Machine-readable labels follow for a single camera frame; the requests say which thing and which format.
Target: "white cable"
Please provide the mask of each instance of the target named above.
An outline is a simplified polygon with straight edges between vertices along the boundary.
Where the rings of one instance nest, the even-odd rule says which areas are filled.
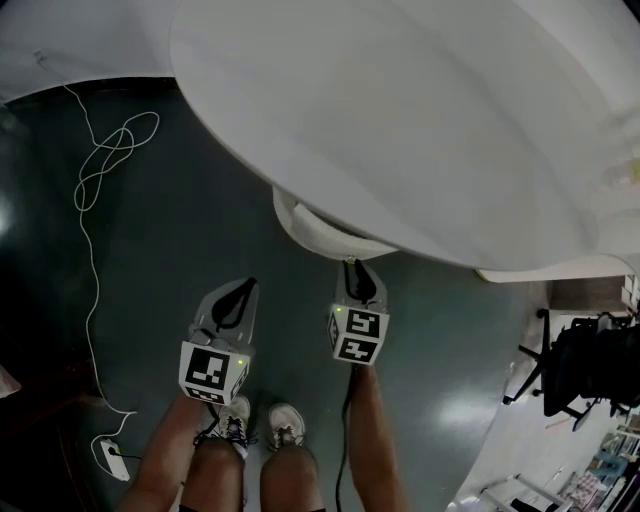
[[[49,68],[45,67],[45,65],[43,64],[42,61],[43,61],[43,59],[38,59],[38,65],[40,67],[42,67],[42,69],[44,69],[45,71],[50,72],[50,73],[54,73]],[[75,91],[71,90],[69,87],[67,87],[66,84],[61,83],[61,85],[67,91],[69,91],[71,94],[73,94],[75,96],[76,100],[78,101],[78,104],[80,105],[80,108],[84,112],[84,119],[85,119],[85,122],[87,123],[87,127],[89,128],[89,133],[91,134],[91,142],[95,146],[95,149],[91,152],[91,154],[89,154],[87,159],[82,164],[82,167],[80,167],[80,172],[78,173],[78,185],[76,186],[76,188],[75,188],[75,190],[73,192],[73,202],[75,204],[76,209],[80,212],[80,217],[79,217],[80,229],[82,230],[82,233],[84,234],[85,238],[87,239],[87,245],[89,246],[89,261],[91,263],[91,270],[93,271],[93,277],[94,277],[94,281],[95,281],[95,284],[96,284],[95,300],[93,301],[93,306],[89,310],[89,313],[87,314],[87,318],[86,318],[85,323],[84,323],[85,333],[86,333],[86,336],[87,336],[87,343],[89,344],[89,351],[91,352],[91,359],[93,360],[93,371],[94,371],[94,375],[96,377],[96,386],[98,387],[98,391],[100,391],[100,394],[103,396],[105,404],[107,405],[107,407],[109,409],[111,409],[113,412],[115,412],[117,414],[121,414],[121,415],[124,416],[122,418],[122,422],[120,423],[120,428],[116,432],[114,432],[113,434],[100,434],[100,435],[97,435],[96,437],[94,437],[91,440],[90,447],[91,447],[91,453],[93,454],[93,458],[96,461],[96,464],[100,467],[100,469],[102,469],[105,473],[111,475],[112,477],[117,478],[111,471],[109,471],[102,464],[100,464],[100,461],[98,460],[98,457],[97,457],[95,449],[94,449],[94,443],[98,439],[101,439],[103,437],[115,437],[118,434],[120,434],[120,432],[122,432],[122,429],[124,428],[125,422],[129,418],[129,416],[131,416],[133,414],[137,414],[137,411],[122,411],[120,409],[116,409],[115,407],[113,407],[109,403],[109,400],[107,399],[107,395],[105,395],[104,391],[102,390],[102,386],[100,385],[100,378],[98,377],[98,365],[96,363],[96,357],[95,357],[95,353],[93,351],[93,343],[91,342],[91,333],[90,333],[90,329],[89,329],[89,324],[91,322],[91,318],[92,318],[96,308],[98,307],[98,302],[100,301],[100,279],[98,278],[98,271],[96,270],[96,265],[95,265],[94,256],[93,256],[93,243],[91,242],[91,237],[89,236],[89,233],[87,232],[86,228],[84,227],[83,218],[84,218],[84,213],[88,212],[89,210],[91,210],[91,208],[93,208],[95,206],[95,204],[96,204],[96,202],[98,200],[98,196],[100,195],[100,188],[102,187],[102,178],[103,178],[103,176],[105,174],[107,174],[108,172],[111,172],[113,169],[115,169],[116,166],[118,166],[118,164],[124,162],[127,158],[129,158],[133,154],[133,150],[134,149],[139,148],[140,146],[144,146],[147,142],[149,142],[155,136],[156,132],[158,131],[158,126],[160,126],[160,116],[158,115],[157,112],[149,111],[149,112],[142,112],[142,113],[137,114],[137,115],[135,115],[133,117],[130,117],[129,119],[127,119],[124,122],[124,124],[120,128],[115,130],[111,135],[109,135],[106,139],[104,139],[102,141],[102,143],[98,143],[98,142],[96,142],[96,138],[95,138],[95,135],[94,135],[94,132],[93,132],[93,127],[91,126],[91,121],[89,120],[89,112],[87,111],[87,109],[85,108],[84,104],[82,103],[82,100],[80,99],[80,95],[78,93],[76,93]],[[129,130],[127,128],[127,125],[131,121],[134,121],[135,119],[138,119],[138,118],[141,118],[141,117],[144,117],[144,116],[154,116],[156,118],[155,125],[153,127],[152,132],[151,132],[151,135],[149,135],[142,142],[136,143],[135,137],[133,136],[133,133],[131,132],[131,130]],[[127,134],[127,136],[129,137],[131,143],[129,145],[127,145],[127,146],[121,146],[120,144],[121,144],[122,138],[124,137],[125,134]],[[107,142],[109,142],[111,139],[113,139],[116,136],[118,136],[118,141],[116,142],[115,146],[107,145]],[[93,174],[89,174],[88,176],[83,176],[82,173],[83,173],[84,169],[86,168],[87,164],[89,163],[89,161],[91,161],[93,156],[101,149],[109,150],[109,154],[107,155],[107,157],[102,162],[102,167],[100,168],[100,171],[94,172]],[[109,162],[111,160],[111,156],[116,151],[127,151],[127,153],[123,157],[117,159],[114,163],[109,165]],[[86,188],[85,188],[84,184],[87,181],[89,181],[89,180],[91,180],[93,178],[96,178],[96,177],[98,178],[98,185],[96,186],[96,191],[95,191],[95,194],[93,196],[93,199],[91,200],[90,204],[87,206],[86,205],[87,194],[86,194]],[[82,195],[80,196],[80,200],[78,200],[78,192],[79,191],[82,192]]]

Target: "white sneaker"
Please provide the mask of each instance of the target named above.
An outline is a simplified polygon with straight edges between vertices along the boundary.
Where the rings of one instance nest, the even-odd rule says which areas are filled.
[[[251,405],[244,395],[236,395],[229,405],[220,408],[220,437],[229,441],[243,459],[249,454],[252,439],[247,437]]]
[[[269,424],[273,433],[273,448],[304,443],[304,420],[300,413],[289,404],[275,404],[269,410]]]

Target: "chair leg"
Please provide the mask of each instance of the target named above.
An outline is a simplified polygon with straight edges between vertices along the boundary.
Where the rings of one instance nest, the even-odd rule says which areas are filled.
[[[617,413],[620,413],[625,418],[628,418],[629,412],[630,411],[628,409],[623,408],[620,404],[616,402],[611,402],[611,411],[609,413],[609,416],[611,418],[613,418]]]
[[[535,359],[536,361],[540,361],[540,354],[534,352],[533,350],[523,347],[522,345],[518,345],[518,350],[523,354],[528,355],[531,359]]]
[[[512,402],[515,402],[516,400],[518,400],[522,395],[524,395],[524,393],[525,393],[525,391],[527,389],[529,389],[531,386],[533,386],[533,384],[536,381],[536,379],[538,377],[540,377],[540,374],[542,373],[542,370],[544,370],[544,364],[540,362],[540,363],[538,363],[536,365],[536,367],[533,369],[531,374],[527,377],[527,380],[524,381],[524,384],[520,387],[520,389],[515,394],[515,396],[513,398],[505,396],[502,399],[502,403],[504,405],[509,405]]]
[[[582,425],[584,425],[584,422],[589,417],[589,413],[591,412],[591,409],[593,408],[594,405],[595,404],[589,404],[587,406],[587,409],[584,412],[578,412],[575,409],[572,409],[571,407],[564,407],[562,409],[562,412],[565,412],[572,418],[575,418],[576,421],[573,424],[573,429],[572,429],[574,432],[576,432]]]
[[[542,318],[544,320],[544,325],[542,327],[542,353],[540,354],[541,356],[544,356],[551,350],[549,310],[539,309],[537,314],[538,318]]]

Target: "leg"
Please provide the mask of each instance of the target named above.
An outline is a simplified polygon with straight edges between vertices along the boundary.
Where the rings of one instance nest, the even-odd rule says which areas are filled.
[[[204,402],[180,393],[154,432],[119,512],[164,512],[178,495],[193,454]]]
[[[372,366],[355,370],[349,422],[349,465],[353,484],[368,512],[406,512],[391,429]]]
[[[263,512],[322,510],[316,461],[300,446],[305,434],[302,416],[290,405],[277,404],[269,411],[269,423],[277,453],[264,465],[260,475]]]
[[[246,429],[251,414],[249,400],[236,395],[220,409],[220,435],[206,439],[191,461],[181,505],[196,512],[242,510],[244,459],[251,440]]]
[[[260,503],[264,512],[311,512],[324,508],[318,468],[302,446],[285,446],[262,468]]]
[[[228,441],[207,439],[193,456],[181,504],[196,512],[239,512],[243,469]]]

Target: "wall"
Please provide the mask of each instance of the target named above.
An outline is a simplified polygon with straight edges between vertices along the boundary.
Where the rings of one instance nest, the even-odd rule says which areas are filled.
[[[0,9],[0,99],[58,85],[35,63],[77,82],[167,76],[169,31],[179,0],[9,0]]]

